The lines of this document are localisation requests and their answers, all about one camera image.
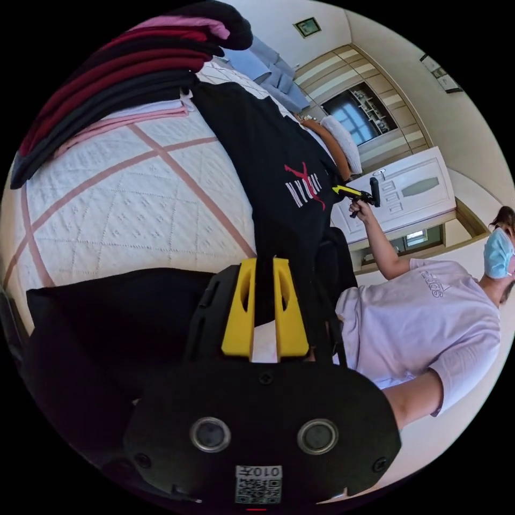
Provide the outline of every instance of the picture frame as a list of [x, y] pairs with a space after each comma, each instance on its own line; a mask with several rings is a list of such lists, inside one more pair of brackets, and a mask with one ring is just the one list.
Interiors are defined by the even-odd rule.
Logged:
[[307, 38], [308, 36], [316, 34], [322, 30], [318, 22], [313, 17], [298, 21], [297, 23], [294, 23], [293, 26], [299, 31], [303, 38]]
[[461, 86], [429, 55], [424, 54], [420, 62], [431, 72], [446, 93], [463, 91]]

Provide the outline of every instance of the qr code sticker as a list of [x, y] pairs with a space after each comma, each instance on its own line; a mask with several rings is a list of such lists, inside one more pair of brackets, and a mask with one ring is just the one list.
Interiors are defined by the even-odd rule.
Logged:
[[281, 467], [236, 467], [236, 502], [279, 504], [282, 492]]

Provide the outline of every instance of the dark hair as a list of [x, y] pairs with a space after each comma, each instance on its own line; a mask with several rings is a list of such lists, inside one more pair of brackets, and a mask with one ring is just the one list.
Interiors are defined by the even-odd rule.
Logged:
[[515, 280], [513, 280], [503, 291], [503, 296], [501, 297], [501, 304], [506, 304], [508, 297], [510, 296], [511, 290], [513, 290], [513, 285], [515, 284]]
[[515, 211], [509, 205], [504, 205], [499, 209], [499, 213], [490, 225], [497, 226], [499, 224], [506, 224], [515, 234]]

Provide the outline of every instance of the yellow bracket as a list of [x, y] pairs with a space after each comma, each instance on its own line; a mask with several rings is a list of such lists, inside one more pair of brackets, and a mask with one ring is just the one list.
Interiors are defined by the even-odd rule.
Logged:
[[[243, 260], [222, 342], [225, 356], [252, 359], [255, 282], [256, 259]], [[289, 262], [277, 257], [274, 258], [274, 302], [277, 360], [306, 356], [309, 344]]]
[[226, 356], [252, 359], [254, 345], [254, 309], [256, 258], [241, 262], [229, 318], [225, 327], [222, 352]]
[[275, 332], [277, 360], [306, 356], [310, 346], [287, 259], [274, 258]]
[[335, 193], [346, 192], [346, 193], [350, 193], [351, 195], [357, 195], [358, 197], [361, 197], [361, 193], [362, 193], [358, 189], [348, 188], [347, 186], [335, 186], [333, 188], [333, 191]]

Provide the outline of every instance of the red jumpman logo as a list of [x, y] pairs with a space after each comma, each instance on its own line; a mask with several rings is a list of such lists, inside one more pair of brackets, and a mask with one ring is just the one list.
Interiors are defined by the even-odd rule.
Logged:
[[296, 177], [300, 177], [304, 180], [304, 184], [306, 185], [306, 188], [309, 190], [310, 195], [313, 197], [314, 200], [317, 202], [320, 202], [322, 204], [322, 211], [326, 210], [326, 205], [324, 204], [323, 200], [321, 200], [318, 195], [315, 193], [315, 190], [313, 189], [313, 186], [310, 183], [310, 179], [307, 175], [307, 168], [306, 163], [302, 161], [302, 167], [304, 169], [304, 173], [297, 172], [297, 170], [294, 170], [293, 168], [290, 168], [288, 165], [284, 165], [284, 169], [287, 172], [292, 172]]

